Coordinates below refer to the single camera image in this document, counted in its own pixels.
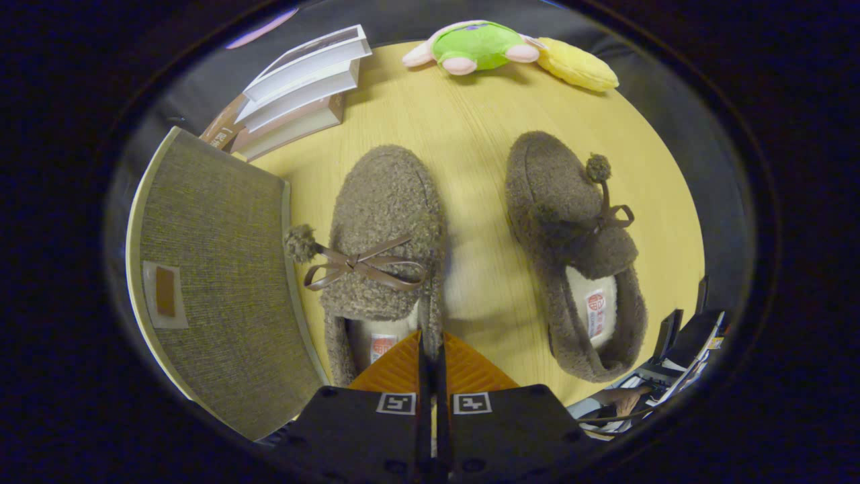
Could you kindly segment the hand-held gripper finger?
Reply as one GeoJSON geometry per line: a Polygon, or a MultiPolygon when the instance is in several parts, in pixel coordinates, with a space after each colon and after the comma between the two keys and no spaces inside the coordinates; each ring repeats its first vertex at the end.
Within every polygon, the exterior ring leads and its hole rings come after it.
{"type": "Polygon", "coordinates": [[[438,457],[449,483],[569,482],[589,462],[589,438],[546,385],[519,385],[449,333],[437,376],[438,457]]]}
{"type": "Polygon", "coordinates": [[[349,386],[317,390],[268,451],[289,482],[421,482],[432,429],[422,343],[417,331],[349,386]]]}

